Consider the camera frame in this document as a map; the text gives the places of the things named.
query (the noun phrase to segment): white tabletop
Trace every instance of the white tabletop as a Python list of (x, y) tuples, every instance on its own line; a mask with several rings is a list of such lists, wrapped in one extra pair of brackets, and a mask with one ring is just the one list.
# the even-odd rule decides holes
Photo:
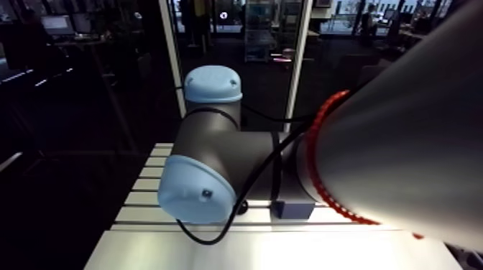
[[(416, 239), (388, 225), (359, 225), (317, 204), (308, 220), (279, 220), (267, 201), (249, 201), (222, 242), (201, 246), (157, 206), (157, 187), (171, 144), (157, 144), (133, 190), (105, 231), (86, 269), (283, 270), (461, 269), (440, 241)], [(204, 239), (219, 225), (189, 225)]]

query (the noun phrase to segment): black cable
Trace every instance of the black cable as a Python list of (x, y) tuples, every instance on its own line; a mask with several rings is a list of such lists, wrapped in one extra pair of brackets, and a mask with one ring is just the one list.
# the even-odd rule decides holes
[(193, 235), (183, 224), (181, 220), (176, 220), (178, 225), (181, 227), (181, 230), (193, 241), (196, 243), (199, 243), (201, 245), (205, 246), (211, 246), (219, 241), (221, 241), (228, 230), (231, 227), (231, 224), (233, 223), (233, 219), (235, 219), (236, 214), (238, 213), (240, 207), (242, 206), (243, 202), (245, 201), (245, 197), (248, 195), (250, 190), (252, 189), (254, 183), (257, 181), (258, 177), (261, 175), (261, 173), (267, 168), (267, 166), (272, 162), (272, 160), (278, 156), (285, 147), (287, 147), (291, 142), (296, 140), (304, 131), (306, 131), (312, 124), (312, 119), (310, 121), (306, 121), (305, 123), (301, 124), (298, 128), (296, 128), (294, 131), (292, 131), (287, 138), (285, 138), (280, 144), (277, 145), (276, 148), (273, 149), (273, 151), (265, 158), (263, 163), (261, 163), (260, 166), (258, 166), (256, 169), (254, 169), (250, 175), (247, 178), (247, 181), (245, 182), (245, 185), (243, 186), (240, 196), (238, 196), (238, 199), (236, 200), (235, 205), (233, 206), (233, 210), (231, 211), (230, 217), (228, 218), (227, 222), (225, 223), (225, 226), (223, 227), (223, 230), (221, 230), (220, 234), (213, 240), (203, 240), (199, 239), (195, 235)]
[(252, 113), (257, 114), (258, 116), (261, 116), (263, 118), (266, 118), (268, 120), (274, 121), (274, 122), (282, 122), (282, 123), (295, 123), (295, 122), (302, 122), (302, 121), (307, 121), (310, 119), (313, 119), (316, 115), (315, 114), (309, 114), (306, 116), (297, 116), (297, 117), (292, 117), (292, 118), (274, 118), (271, 116), (268, 116), (261, 111), (255, 110), (254, 108), (246, 105), (246, 104), (241, 104), (242, 108), (247, 109), (248, 111), (251, 111)]

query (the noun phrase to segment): light blue joint cap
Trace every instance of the light blue joint cap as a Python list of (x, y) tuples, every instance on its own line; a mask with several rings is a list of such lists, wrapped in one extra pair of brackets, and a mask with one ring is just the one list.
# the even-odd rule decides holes
[(172, 155), (166, 160), (157, 200), (174, 218), (208, 224), (228, 219), (236, 195), (231, 185), (204, 163)]
[(242, 99), (242, 82), (235, 70), (204, 65), (191, 70), (185, 80), (186, 100), (194, 103), (230, 103)]

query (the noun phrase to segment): person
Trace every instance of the person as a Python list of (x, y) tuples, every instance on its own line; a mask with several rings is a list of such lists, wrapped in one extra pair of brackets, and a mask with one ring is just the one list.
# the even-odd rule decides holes
[(374, 4), (369, 4), (367, 12), (361, 18), (361, 44), (369, 47), (372, 45), (371, 36), (376, 35), (377, 25), (373, 22), (372, 12), (376, 9)]

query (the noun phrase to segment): computer monitor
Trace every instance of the computer monitor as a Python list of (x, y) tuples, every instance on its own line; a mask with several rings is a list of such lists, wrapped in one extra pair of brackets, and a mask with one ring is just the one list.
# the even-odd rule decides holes
[(395, 14), (396, 14), (396, 11), (394, 9), (386, 9), (386, 12), (384, 12), (383, 18), (391, 20), (391, 19), (394, 19)]
[(52, 35), (75, 34), (68, 15), (44, 16), (41, 18), (45, 31)]
[(410, 24), (411, 19), (413, 18), (413, 15), (411, 13), (405, 12), (405, 13), (401, 13), (399, 15), (399, 18), (402, 24)]
[(75, 30), (78, 33), (90, 34), (92, 32), (91, 20), (89, 19), (89, 14), (77, 13), (73, 14), (72, 18), (74, 20)]

